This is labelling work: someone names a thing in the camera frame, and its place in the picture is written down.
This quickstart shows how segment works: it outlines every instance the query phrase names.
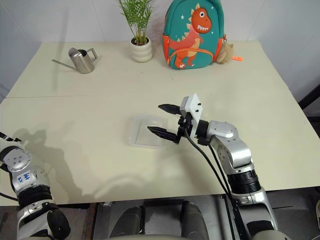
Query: backpack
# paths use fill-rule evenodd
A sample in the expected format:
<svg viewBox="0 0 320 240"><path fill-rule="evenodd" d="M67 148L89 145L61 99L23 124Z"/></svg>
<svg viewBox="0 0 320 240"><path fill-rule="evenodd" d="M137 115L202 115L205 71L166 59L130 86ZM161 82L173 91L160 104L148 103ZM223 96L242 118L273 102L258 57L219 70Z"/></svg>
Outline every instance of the backpack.
<svg viewBox="0 0 320 240"><path fill-rule="evenodd" d="M170 67L195 69L210 65L224 38L220 0L173 0L162 35L163 53Z"/></svg>

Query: silver robot arm segment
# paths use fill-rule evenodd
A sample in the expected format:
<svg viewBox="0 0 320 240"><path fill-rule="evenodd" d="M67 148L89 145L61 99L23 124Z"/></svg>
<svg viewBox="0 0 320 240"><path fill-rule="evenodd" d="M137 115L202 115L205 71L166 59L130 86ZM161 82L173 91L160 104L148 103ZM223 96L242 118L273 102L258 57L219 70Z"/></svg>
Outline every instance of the silver robot arm segment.
<svg viewBox="0 0 320 240"><path fill-rule="evenodd" d="M32 164L21 140L0 132L0 163L9 173L20 206L17 240L65 239L70 233L68 220L53 201L47 174Z"/></svg>
<svg viewBox="0 0 320 240"><path fill-rule="evenodd" d="M228 122L211 121L206 140L214 148L227 175L232 199L237 204L248 236L261 230L278 230L277 220L266 191L260 186L251 151Z"/></svg>

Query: watering can handle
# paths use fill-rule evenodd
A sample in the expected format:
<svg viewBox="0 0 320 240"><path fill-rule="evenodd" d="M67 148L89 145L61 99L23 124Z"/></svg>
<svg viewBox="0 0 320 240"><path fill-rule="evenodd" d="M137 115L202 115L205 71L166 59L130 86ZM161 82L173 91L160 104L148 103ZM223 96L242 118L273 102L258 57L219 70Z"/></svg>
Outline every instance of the watering can handle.
<svg viewBox="0 0 320 240"><path fill-rule="evenodd" d="M96 60L98 58L98 56L96 54L96 51L93 48L90 48L90 49L87 50L88 53L89 53L89 51L91 51L93 53L93 55L94 55L94 59L92 60L92 62L93 62L94 60Z"/></svg>

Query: white wall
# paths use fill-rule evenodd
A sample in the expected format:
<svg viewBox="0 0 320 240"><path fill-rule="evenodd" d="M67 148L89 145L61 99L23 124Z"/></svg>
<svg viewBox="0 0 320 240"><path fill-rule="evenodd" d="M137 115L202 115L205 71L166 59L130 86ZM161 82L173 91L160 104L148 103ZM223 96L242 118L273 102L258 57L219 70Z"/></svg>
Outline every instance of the white wall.
<svg viewBox="0 0 320 240"><path fill-rule="evenodd" d="M171 1L154 2L148 28L153 40L161 37ZM319 0L221 2L228 39L260 40L297 101L320 83ZM0 0L0 10L0 77L7 89L41 42L110 42L131 38L117 0ZM7 57L12 61L4 67L2 59Z"/></svg>

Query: white plant pot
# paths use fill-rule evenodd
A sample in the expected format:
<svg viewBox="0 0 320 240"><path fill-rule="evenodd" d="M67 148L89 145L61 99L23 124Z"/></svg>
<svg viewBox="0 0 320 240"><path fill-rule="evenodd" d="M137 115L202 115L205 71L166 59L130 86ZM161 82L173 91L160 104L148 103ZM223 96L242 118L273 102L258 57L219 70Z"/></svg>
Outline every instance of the white plant pot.
<svg viewBox="0 0 320 240"><path fill-rule="evenodd" d="M130 41L130 51L131 56L134 60L139 63L148 62L152 58L152 47L151 47L151 40L148 38L148 43L145 45L134 45Z"/></svg>

